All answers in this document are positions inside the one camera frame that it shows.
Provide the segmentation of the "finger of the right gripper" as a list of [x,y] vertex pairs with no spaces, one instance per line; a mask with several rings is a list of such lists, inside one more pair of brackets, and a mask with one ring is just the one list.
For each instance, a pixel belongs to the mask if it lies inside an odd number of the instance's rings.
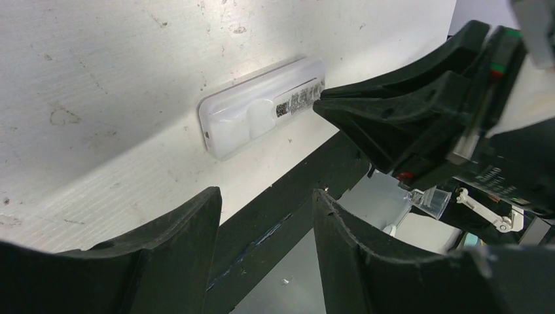
[[408,79],[390,73],[326,89],[313,110],[384,173],[423,173],[441,162],[465,124],[469,79],[453,71]]
[[445,72],[462,74],[478,57],[489,30],[489,24],[471,20],[424,57],[374,78],[327,88],[321,99],[397,97],[428,85]]

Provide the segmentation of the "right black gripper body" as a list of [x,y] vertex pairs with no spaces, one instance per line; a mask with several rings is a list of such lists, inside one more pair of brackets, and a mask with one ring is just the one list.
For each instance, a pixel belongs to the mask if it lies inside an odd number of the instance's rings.
[[424,100],[455,128],[434,131],[393,174],[425,190],[457,179],[540,217],[554,216],[554,72],[536,68],[519,31],[499,26],[462,77]]

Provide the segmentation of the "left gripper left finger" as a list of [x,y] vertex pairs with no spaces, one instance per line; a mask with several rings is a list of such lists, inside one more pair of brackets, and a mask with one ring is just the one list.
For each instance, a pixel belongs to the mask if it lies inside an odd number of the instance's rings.
[[86,251],[1,244],[2,313],[201,313],[222,197],[209,187]]

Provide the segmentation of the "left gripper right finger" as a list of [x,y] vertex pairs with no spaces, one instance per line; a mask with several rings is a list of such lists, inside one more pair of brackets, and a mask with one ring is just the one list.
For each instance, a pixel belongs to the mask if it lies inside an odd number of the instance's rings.
[[327,313],[553,313],[554,247],[435,254],[381,231],[321,189],[313,231]]

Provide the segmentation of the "white remote control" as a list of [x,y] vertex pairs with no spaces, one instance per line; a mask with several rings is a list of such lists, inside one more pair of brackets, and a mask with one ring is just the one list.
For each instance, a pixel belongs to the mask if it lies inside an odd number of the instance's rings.
[[313,78],[325,80],[323,60],[302,58],[204,98],[198,116],[207,151],[218,160],[227,160],[311,108],[278,120],[273,100]]

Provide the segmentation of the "white battery cover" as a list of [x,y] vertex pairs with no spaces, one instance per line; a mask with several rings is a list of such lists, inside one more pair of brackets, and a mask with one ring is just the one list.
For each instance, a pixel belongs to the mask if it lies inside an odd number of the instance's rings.
[[313,78],[279,94],[273,100],[276,118],[283,120],[312,106],[324,89],[325,80]]

